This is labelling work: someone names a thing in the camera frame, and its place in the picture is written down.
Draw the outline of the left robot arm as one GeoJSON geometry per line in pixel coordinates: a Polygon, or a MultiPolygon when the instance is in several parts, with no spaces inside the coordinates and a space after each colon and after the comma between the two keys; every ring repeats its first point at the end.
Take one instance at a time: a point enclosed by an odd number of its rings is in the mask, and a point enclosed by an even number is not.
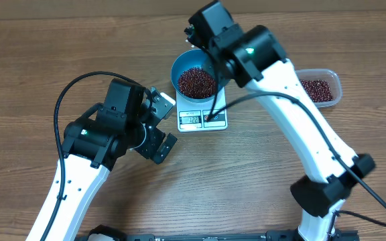
{"type": "Polygon", "coordinates": [[[157,125],[175,104],[155,88],[113,79],[105,101],[65,128],[52,186],[27,239],[74,240],[91,201],[128,150],[162,163],[177,139],[157,125]]]}

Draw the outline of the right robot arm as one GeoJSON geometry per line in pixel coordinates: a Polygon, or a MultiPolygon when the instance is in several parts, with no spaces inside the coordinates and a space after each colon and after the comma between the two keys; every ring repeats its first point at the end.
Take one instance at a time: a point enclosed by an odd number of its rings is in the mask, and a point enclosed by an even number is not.
{"type": "Polygon", "coordinates": [[[344,240],[334,228],[352,188],[375,168],[332,130],[303,89],[294,65],[263,25],[243,31],[220,1],[199,9],[185,30],[204,51],[221,82],[234,80],[271,115],[304,167],[290,191],[302,207],[295,240],[344,240]]]}

